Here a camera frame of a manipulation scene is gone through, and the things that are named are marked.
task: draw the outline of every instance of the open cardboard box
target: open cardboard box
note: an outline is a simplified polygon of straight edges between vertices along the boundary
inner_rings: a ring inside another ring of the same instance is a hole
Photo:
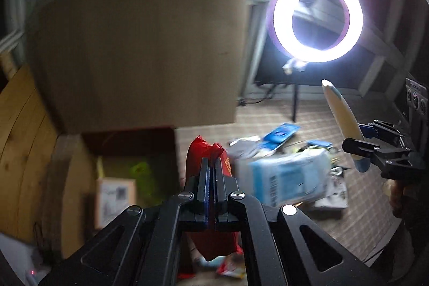
[[[137,204],[143,208],[180,190],[171,128],[60,136],[52,154],[42,214],[43,240],[58,259],[72,255],[96,232],[99,156],[106,177],[136,180]],[[131,171],[138,164],[145,164],[143,177]]]

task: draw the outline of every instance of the tiled floor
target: tiled floor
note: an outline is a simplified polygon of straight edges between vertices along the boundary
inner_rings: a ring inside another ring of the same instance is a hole
[[[236,122],[226,125],[209,125],[179,128],[176,131],[177,153],[182,184],[186,153],[191,141],[201,135],[209,143],[218,142],[225,148],[228,141],[238,137],[263,136],[283,122],[290,122],[291,101],[268,100],[259,104],[237,108]],[[398,123],[399,116],[382,101],[351,100],[349,106],[356,119],[368,123],[374,119]],[[300,131],[291,142],[312,138],[324,139],[341,147],[342,136],[325,100],[300,101],[297,114]],[[342,164],[353,167],[349,155],[342,153]],[[355,256],[364,259],[388,230],[394,217],[388,198],[382,193],[384,183],[379,169],[371,166],[365,174],[347,171],[349,208],[341,219],[318,220],[317,223]]]

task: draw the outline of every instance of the plastic-wrapped package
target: plastic-wrapped package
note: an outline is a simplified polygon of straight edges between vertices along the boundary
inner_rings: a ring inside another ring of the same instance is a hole
[[[325,196],[331,159],[325,149],[237,162],[239,187],[267,205],[280,206]]]

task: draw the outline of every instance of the blue tip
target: blue tip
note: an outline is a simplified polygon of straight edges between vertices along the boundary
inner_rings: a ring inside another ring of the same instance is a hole
[[[356,170],[359,172],[367,172],[371,166],[371,161],[369,158],[362,158],[361,160],[353,159]]]

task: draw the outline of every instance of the red snack bag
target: red snack bag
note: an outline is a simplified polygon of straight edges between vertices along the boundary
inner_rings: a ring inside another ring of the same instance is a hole
[[[186,157],[186,180],[189,177],[197,176],[201,167],[201,159],[209,158],[213,165],[217,158],[222,163],[224,176],[231,176],[230,160],[226,150],[219,144],[209,145],[201,136],[195,138],[189,146]],[[237,233],[216,232],[214,229],[214,207],[209,207],[208,229],[204,232],[189,232],[195,247],[202,254],[206,261],[211,261],[218,256],[226,256],[241,250],[237,244]]]

